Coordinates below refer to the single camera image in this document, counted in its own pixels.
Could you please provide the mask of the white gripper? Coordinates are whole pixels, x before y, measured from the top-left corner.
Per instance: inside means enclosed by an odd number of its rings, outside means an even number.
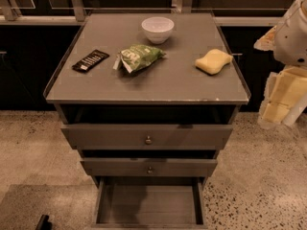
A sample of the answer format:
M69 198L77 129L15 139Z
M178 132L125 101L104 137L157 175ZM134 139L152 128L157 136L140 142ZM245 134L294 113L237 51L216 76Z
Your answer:
M295 0L278 23L256 40L253 47L273 51L277 61L288 66L267 78L264 100L258 112L261 128L274 128L307 93L307 0Z

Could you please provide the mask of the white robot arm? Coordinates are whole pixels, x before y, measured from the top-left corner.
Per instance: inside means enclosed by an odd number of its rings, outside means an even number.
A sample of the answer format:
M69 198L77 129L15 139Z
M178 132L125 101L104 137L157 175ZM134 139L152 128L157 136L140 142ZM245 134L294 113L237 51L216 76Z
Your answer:
M291 126L307 105L307 0L295 0L254 48L272 51L285 65L267 79L258 123L263 128Z

